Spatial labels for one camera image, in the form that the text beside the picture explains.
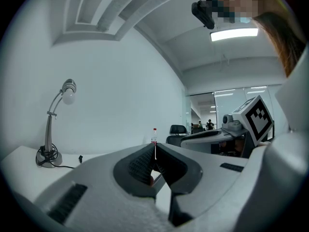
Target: person in background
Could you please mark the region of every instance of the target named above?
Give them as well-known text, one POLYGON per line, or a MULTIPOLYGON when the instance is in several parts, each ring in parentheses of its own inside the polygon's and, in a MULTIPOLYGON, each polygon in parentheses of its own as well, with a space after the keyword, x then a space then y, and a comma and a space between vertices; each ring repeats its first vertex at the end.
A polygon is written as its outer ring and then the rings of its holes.
POLYGON ((214 124, 211 122, 211 119, 209 119, 209 120, 208 120, 208 123, 207 123, 207 125, 206 125, 207 129, 208 129, 208 130, 213 130, 213 126, 214 126, 214 124))
POLYGON ((294 15, 281 0, 219 0, 231 12, 252 18, 262 29, 283 64, 288 77, 303 53, 307 39, 294 15))
POLYGON ((203 128, 203 125, 202 125, 202 122, 201 122, 201 121, 198 122, 198 128, 199 128, 199 129, 200 129, 200 128, 203 128))

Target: ceiling light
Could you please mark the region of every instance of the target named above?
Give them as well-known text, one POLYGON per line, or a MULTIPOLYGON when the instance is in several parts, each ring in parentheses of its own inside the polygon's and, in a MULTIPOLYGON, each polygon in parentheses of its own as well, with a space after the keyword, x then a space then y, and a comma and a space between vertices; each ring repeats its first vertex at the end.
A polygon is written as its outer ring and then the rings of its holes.
POLYGON ((228 95, 233 95, 234 93, 229 93, 229 94, 223 94, 223 95, 215 95, 215 97, 220 97, 220 96, 228 96, 228 95))
POLYGON ((261 86, 261 87, 252 87, 252 88, 267 88, 267 86, 261 86))
POLYGON ((229 29, 224 31, 212 32, 211 40, 219 41, 236 37, 257 36, 257 33, 258 29, 229 29))
POLYGON ((264 93, 264 92, 265 92, 265 90, 263 90, 263 91, 250 91, 247 94, 264 93))
POLYGON ((235 90, 235 89, 228 89, 228 90, 216 91, 215 93, 227 92, 227 91, 233 91, 233 90, 235 90))

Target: black chair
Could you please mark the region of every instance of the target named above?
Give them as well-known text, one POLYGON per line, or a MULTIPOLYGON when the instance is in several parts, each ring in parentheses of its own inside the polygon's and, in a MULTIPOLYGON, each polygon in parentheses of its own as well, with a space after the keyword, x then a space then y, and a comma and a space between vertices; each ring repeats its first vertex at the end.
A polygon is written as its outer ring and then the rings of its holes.
POLYGON ((185 126, 180 126, 180 125, 172 125, 169 130, 170 134, 175 134, 174 136, 168 136, 166 139, 166 143, 169 145, 175 145, 180 147, 180 140, 185 137, 180 136, 179 134, 187 133, 187 129, 185 126))

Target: desk lamp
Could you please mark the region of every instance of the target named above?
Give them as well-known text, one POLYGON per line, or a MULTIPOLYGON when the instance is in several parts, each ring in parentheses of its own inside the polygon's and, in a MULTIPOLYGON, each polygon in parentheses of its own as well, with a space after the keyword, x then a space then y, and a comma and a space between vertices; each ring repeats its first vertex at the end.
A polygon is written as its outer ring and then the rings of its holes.
POLYGON ((52 116, 55 116, 55 119, 57 119, 57 114, 55 114, 55 111, 61 100, 63 100, 66 105, 71 105, 75 101, 75 92, 76 83, 72 79, 68 79, 64 82, 62 89, 53 99, 52 104, 47 111, 48 119, 45 132, 45 146, 42 146, 36 155, 36 162, 39 166, 54 168, 58 167, 62 163, 61 154, 52 144, 52 116), (61 98, 58 100, 53 112, 51 112, 52 106, 59 95, 61 95, 61 98))

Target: power cord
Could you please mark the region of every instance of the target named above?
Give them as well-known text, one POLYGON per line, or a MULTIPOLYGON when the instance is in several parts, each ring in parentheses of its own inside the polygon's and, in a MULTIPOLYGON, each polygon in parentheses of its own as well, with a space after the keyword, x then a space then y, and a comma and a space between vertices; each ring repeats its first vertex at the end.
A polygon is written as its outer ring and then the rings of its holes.
POLYGON ((50 155, 50 156, 47 156, 47 155, 45 155, 45 153, 44 153, 44 149, 45 149, 45 146, 41 146, 40 147, 40 149, 38 150, 38 152, 41 152, 42 154, 43 154, 43 156, 44 156, 44 160, 43 161, 38 161, 38 158, 37 158, 37 156, 35 156, 35 163, 38 165, 38 166, 42 166, 44 163, 46 163, 46 162, 48 162, 48 163, 50 163, 50 164, 52 164, 54 167, 57 167, 57 168, 72 168, 72 169, 74 169, 73 167, 69 167, 69 166, 56 166, 56 165, 54 165, 50 160, 51 159, 57 159, 57 157, 58 157, 58 149, 57 149, 57 147, 54 145, 54 144, 52 144, 52 148, 53 149, 55 149, 55 153, 53 154, 53 155, 50 155))

